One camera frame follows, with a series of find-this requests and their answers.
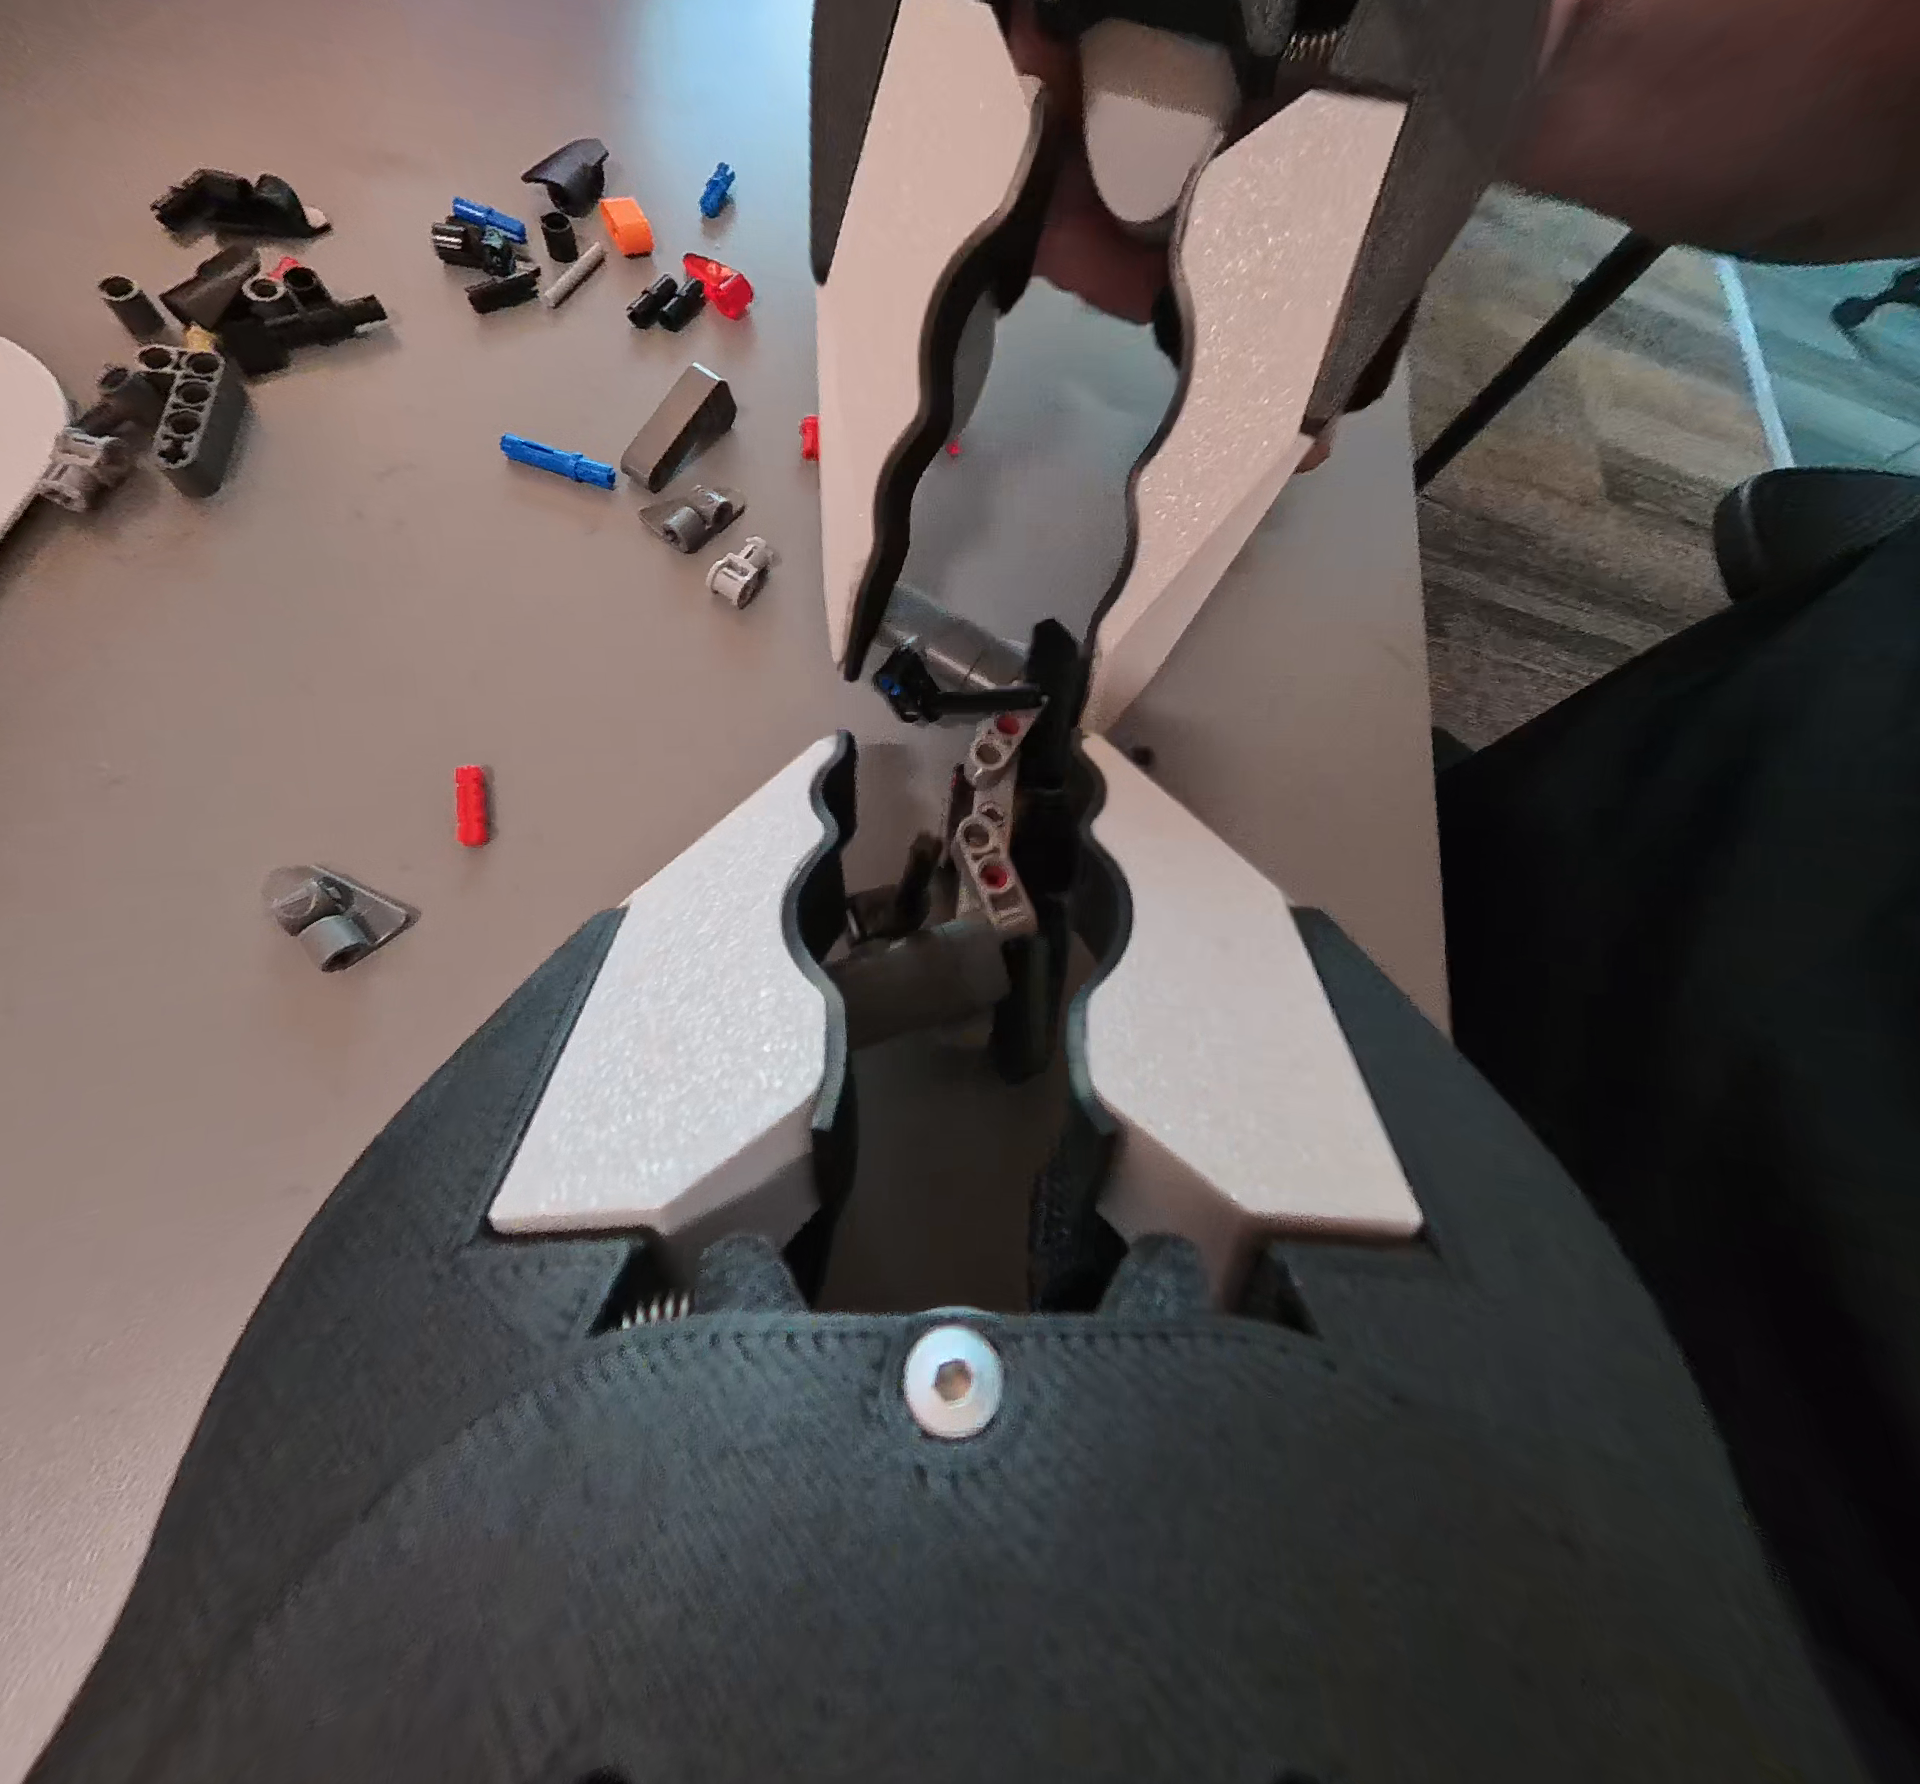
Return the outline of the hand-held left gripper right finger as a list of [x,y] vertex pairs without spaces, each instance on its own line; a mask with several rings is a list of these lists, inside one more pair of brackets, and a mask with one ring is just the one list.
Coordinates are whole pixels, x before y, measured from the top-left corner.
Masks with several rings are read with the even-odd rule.
[[1282,890],[1086,739],[1127,926],[1086,1062],[1117,1123],[1097,1215],[1132,1244],[1410,1244],[1422,1213]]

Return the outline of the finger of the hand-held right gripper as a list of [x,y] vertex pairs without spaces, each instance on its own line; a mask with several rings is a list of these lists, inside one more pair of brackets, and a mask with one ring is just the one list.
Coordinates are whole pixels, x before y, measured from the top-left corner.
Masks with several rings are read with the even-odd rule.
[[900,0],[819,288],[828,652],[861,677],[905,567],[918,490],[958,424],[958,359],[1044,131],[985,0]]
[[1308,453],[1308,405],[1346,309],[1406,105],[1311,90],[1215,155],[1169,247],[1176,403],[1127,484],[1132,555],[1091,635],[1084,728],[1166,665]]

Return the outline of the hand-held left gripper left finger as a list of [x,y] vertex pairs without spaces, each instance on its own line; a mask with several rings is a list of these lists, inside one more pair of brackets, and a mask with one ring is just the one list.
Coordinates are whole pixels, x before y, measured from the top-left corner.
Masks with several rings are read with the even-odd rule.
[[487,1221],[502,1237],[793,1241],[823,1211],[856,744],[833,732],[626,901]]

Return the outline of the lego pieces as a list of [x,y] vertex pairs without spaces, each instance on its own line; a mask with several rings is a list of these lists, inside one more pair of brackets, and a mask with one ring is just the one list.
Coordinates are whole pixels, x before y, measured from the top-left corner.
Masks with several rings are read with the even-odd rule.
[[[613,255],[642,261],[653,252],[653,225],[639,201],[604,193],[607,163],[600,139],[569,139],[523,172],[525,182],[549,198],[540,244],[564,268],[552,280],[533,255],[523,217],[462,193],[450,200],[449,214],[429,225],[429,244],[449,270],[470,278],[464,300],[474,314],[533,304],[562,309],[609,255],[604,242],[583,248],[588,214],[598,214]],[[27,510],[89,513],[124,484],[142,454],[181,495],[218,495],[252,415],[253,382],[285,372],[296,354],[346,345],[391,320],[376,294],[337,295],[309,263],[281,256],[269,268],[246,242],[311,241],[332,229],[278,172],[198,166],[155,200],[153,214],[174,237],[214,232],[241,242],[220,244],[159,298],[125,276],[101,280],[103,301],[142,348],[131,361],[107,365],[92,399],[72,411]],[[647,282],[628,306],[628,323],[639,332],[672,334],[707,309],[744,318],[753,295],[739,268],[686,252],[681,276],[669,272]],[[737,415],[732,386],[696,363],[681,372],[618,464],[514,431],[500,438],[500,449],[507,463],[572,483],[613,490],[626,476],[661,494],[732,430]],[[741,512],[732,492],[699,483],[646,505],[642,522],[671,548],[694,555]],[[711,562],[707,590],[734,607],[749,604],[771,562],[765,541],[749,541],[741,553]]]

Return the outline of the grey black lego assembly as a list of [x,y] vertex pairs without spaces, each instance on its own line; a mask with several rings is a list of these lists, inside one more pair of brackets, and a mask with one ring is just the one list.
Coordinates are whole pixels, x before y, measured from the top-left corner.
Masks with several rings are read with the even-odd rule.
[[978,1025],[998,1073],[1029,1081],[1054,1054],[1069,980],[1087,656],[1059,621],[1017,648],[909,585],[879,648],[888,711],[965,739],[939,828],[915,837],[895,884],[848,899],[828,978],[849,1045]]

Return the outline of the person's right forearm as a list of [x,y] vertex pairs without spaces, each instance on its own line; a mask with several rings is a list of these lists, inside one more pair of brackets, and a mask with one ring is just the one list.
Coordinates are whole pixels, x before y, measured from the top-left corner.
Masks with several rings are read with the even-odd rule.
[[1919,0],[1552,0],[1501,178],[1749,261],[1917,256]]

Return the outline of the grey lego connector plate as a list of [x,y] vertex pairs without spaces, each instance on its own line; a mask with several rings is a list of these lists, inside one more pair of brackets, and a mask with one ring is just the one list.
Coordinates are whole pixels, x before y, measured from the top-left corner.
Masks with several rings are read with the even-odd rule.
[[318,864],[284,864],[261,884],[280,931],[324,971],[350,968],[420,920],[420,908]]

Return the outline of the person's right hand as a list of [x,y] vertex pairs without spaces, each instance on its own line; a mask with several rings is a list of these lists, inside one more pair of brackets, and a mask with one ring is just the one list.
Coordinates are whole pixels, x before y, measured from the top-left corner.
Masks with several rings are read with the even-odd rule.
[[1034,250],[1046,282],[1122,323],[1149,326],[1169,283],[1167,239],[1141,237],[1109,210],[1084,165],[1064,165]]

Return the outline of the black slanted pole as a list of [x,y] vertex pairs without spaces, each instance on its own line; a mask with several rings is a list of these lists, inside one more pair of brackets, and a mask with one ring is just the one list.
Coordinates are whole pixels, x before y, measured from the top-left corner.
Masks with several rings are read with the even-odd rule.
[[1434,479],[1444,475],[1452,460],[1466,453],[1549,370],[1557,355],[1640,283],[1667,250],[1670,244],[1640,232],[1623,234],[1492,380],[1418,453],[1410,468],[1415,492],[1424,494]]

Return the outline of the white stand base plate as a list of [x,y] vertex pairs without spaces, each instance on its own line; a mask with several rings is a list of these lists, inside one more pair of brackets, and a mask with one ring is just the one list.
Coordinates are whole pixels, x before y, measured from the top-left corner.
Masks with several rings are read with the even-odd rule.
[[2,538],[27,512],[68,425],[72,405],[58,376],[27,348],[0,339],[2,358]]

